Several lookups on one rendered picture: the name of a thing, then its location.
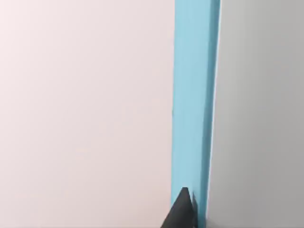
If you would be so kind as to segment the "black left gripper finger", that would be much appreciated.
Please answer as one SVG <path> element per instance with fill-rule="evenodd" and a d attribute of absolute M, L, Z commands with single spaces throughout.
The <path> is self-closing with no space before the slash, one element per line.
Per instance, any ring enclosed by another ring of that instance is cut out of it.
<path fill-rule="evenodd" d="M 181 188 L 160 228 L 198 228 L 196 199 L 187 187 Z"/>

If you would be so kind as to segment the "light blue book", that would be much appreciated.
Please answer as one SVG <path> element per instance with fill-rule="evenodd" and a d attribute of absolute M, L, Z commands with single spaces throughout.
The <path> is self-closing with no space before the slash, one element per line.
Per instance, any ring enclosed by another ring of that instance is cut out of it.
<path fill-rule="evenodd" d="M 171 200 L 186 187 L 206 228 L 221 0 L 175 0 Z"/>

